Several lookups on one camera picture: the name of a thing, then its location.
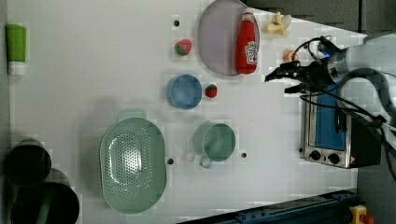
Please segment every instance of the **black pot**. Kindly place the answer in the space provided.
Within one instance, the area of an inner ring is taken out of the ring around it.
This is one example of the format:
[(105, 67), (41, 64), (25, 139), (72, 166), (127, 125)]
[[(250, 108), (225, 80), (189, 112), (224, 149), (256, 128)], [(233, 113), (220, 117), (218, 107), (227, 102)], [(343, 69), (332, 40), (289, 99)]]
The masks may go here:
[(12, 224), (74, 224), (78, 220), (77, 194), (64, 184), (42, 183), (22, 189), (11, 211)]
[(5, 159), (6, 179), (19, 187), (30, 187), (42, 182), (50, 168), (50, 154), (42, 146), (16, 146)]

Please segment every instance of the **blue bowl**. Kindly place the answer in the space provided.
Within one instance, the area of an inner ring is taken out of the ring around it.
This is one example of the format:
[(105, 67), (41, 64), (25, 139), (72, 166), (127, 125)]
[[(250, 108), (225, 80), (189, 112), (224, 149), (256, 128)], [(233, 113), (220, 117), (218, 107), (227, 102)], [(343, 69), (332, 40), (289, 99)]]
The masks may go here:
[(180, 109), (193, 109), (202, 99), (201, 83), (191, 75), (173, 78), (166, 89), (169, 103)]

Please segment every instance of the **white table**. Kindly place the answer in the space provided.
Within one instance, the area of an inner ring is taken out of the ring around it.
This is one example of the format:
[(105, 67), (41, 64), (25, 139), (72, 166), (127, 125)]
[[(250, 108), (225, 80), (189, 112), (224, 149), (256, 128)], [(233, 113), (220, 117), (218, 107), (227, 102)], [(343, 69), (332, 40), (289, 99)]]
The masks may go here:
[[(78, 223), (177, 223), (357, 186), (357, 170), (300, 158), (300, 100), (284, 97), (290, 82), (262, 83), (282, 63), (285, 49), (333, 35), (339, 47), (361, 44), (364, 35), (293, 19), (288, 37), (261, 33), (254, 75), (225, 77), (205, 67), (196, 45), (179, 58), (181, 38), (196, 44), (198, 21), (212, 1), (8, 2), (8, 19), (30, 29), (29, 74), (10, 77), (13, 142), (34, 137), (50, 152), (80, 198)], [(263, 27), (271, 13), (255, 10)], [(178, 29), (173, 20), (180, 19)], [(174, 76), (192, 74), (219, 96), (192, 111), (170, 106), (164, 87)], [(168, 182), (143, 214), (111, 209), (100, 189), (99, 144), (125, 108), (143, 108), (163, 132)], [(192, 134), (205, 120), (230, 124), (236, 150), (206, 170), (192, 147)], [(240, 155), (247, 153), (243, 159)]]

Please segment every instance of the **green colander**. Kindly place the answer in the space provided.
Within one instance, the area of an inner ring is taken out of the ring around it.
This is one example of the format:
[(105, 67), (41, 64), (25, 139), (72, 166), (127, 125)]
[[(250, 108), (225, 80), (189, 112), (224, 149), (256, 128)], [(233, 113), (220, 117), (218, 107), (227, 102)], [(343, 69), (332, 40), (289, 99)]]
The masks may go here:
[(165, 143), (143, 110), (124, 113), (107, 131), (100, 146), (100, 162), (103, 194), (115, 210), (141, 213), (163, 195)]

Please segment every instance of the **red ketchup bottle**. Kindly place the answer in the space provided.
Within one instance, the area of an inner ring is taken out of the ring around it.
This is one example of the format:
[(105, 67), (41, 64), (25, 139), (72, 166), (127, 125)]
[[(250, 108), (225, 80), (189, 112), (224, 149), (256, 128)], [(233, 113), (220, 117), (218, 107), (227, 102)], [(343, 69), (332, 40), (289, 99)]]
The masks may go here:
[(245, 9), (242, 16), (241, 28), (236, 42), (235, 65), (240, 74), (248, 75), (256, 71), (257, 42), (252, 8)]

